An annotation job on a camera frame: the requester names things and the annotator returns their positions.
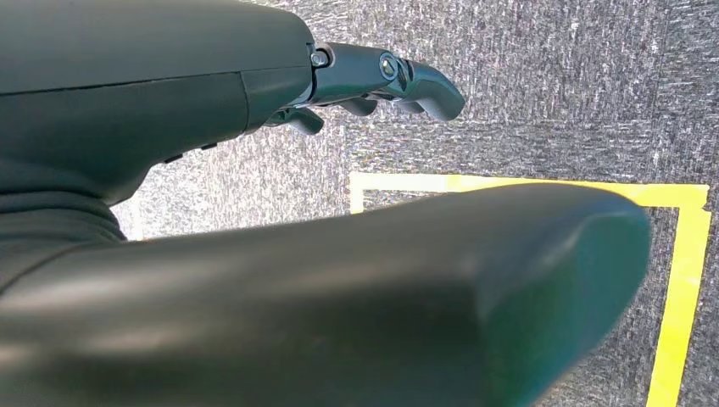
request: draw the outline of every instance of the floor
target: floor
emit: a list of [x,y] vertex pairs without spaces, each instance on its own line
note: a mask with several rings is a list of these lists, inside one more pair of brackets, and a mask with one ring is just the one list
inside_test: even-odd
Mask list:
[[[467,96],[455,122],[382,107],[319,113],[304,137],[262,130],[153,169],[116,207],[133,239],[342,215],[348,178],[471,174],[710,185],[719,211],[719,3],[714,0],[261,0],[319,40],[386,47]],[[368,208],[420,194],[368,192]],[[605,345],[543,406],[646,405],[677,212],[652,209],[649,277]],[[719,239],[713,217],[678,397],[719,405]]]

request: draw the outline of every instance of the screw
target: screw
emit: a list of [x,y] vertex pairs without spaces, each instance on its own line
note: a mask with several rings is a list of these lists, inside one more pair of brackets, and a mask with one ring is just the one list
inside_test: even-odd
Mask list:
[[392,76],[392,75],[394,75],[394,67],[393,67],[392,64],[389,62],[388,59],[383,59],[383,60],[382,60],[382,72],[384,72],[385,74],[387,74],[387,76]]
[[397,77],[397,59],[391,53],[384,53],[380,57],[380,71],[388,81],[394,81],[394,78]]
[[321,50],[314,51],[310,56],[309,60],[312,61],[312,66],[315,68],[321,68],[327,66],[330,63],[330,57]]

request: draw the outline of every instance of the yellow tape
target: yellow tape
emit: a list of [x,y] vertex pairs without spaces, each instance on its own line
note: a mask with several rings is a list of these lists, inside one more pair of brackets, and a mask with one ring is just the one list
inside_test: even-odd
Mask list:
[[701,207],[679,210],[669,287],[666,290],[647,407],[677,405],[704,270],[710,224],[711,214]]
[[592,181],[552,181],[463,175],[366,174],[350,175],[350,210],[365,210],[365,191],[466,192],[529,183],[564,183],[604,189],[638,205],[679,208],[672,267],[662,316],[647,407],[677,405],[684,362],[694,324],[694,312],[704,270],[711,214],[704,210],[709,186],[692,184],[626,184]]

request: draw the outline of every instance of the dark gray plastic casing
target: dark gray plastic casing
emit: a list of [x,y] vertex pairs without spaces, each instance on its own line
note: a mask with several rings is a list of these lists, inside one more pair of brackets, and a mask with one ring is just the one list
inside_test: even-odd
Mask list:
[[307,67],[311,42],[237,0],[0,0],[0,94]]
[[0,195],[128,199],[312,86],[296,15],[235,0],[0,0]]

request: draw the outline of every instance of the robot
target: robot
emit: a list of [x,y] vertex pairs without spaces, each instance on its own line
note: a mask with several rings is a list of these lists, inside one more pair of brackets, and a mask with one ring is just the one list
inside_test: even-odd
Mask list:
[[649,223],[502,187],[127,242],[109,210],[195,148],[378,103],[453,120],[431,66],[235,0],[0,0],[0,400],[8,406],[529,405],[612,328]]

